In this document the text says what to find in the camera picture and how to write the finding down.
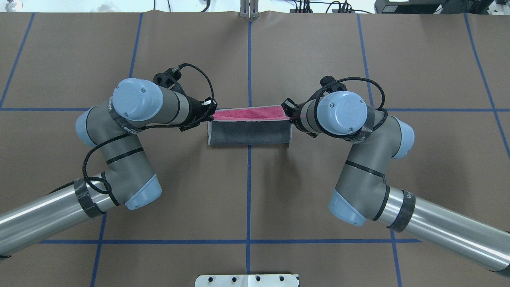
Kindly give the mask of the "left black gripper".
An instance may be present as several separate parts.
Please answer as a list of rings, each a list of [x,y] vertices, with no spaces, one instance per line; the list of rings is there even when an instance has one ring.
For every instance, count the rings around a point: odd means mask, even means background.
[[[213,115],[217,109],[217,102],[214,96],[210,96],[205,100],[197,100],[193,97],[185,96],[188,101],[188,116],[184,122],[180,123],[180,131],[192,129],[200,125],[201,122],[212,121]]]

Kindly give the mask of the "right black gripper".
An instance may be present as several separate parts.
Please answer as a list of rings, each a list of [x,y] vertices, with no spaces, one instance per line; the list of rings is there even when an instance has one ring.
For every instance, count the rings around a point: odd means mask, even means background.
[[[286,98],[282,103],[284,114],[289,118],[290,122],[299,129],[299,131],[308,134],[312,138],[319,135],[317,126],[313,126],[313,100],[306,103],[297,104],[292,99]]]

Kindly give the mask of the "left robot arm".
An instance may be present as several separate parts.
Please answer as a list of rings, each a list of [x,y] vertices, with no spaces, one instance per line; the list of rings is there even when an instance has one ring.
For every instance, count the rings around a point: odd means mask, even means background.
[[[82,177],[1,215],[1,260],[114,207],[141,208],[162,194],[138,134],[150,128],[181,131],[212,119],[214,96],[189,97],[172,77],[127,78],[113,95],[78,117],[75,130],[91,147]]]

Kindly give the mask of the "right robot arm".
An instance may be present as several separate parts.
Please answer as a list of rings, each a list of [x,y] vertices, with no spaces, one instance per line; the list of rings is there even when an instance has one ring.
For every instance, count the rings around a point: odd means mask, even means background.
[[[386,184],[390,160],[403,158],[413,147],[415,133],[408,124],[350,91],[298,105],[288,98],[282,108],[300,131],[314,138],[319,133],[344,138],[352,144],[329,203],[335,217],[355,226],[373,220],[509,276],[508,232]]]

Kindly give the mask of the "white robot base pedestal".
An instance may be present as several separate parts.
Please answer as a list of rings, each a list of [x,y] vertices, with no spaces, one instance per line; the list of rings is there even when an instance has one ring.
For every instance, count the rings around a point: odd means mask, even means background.
[[[195,287],[300,287],[295,274],[200,275]]]

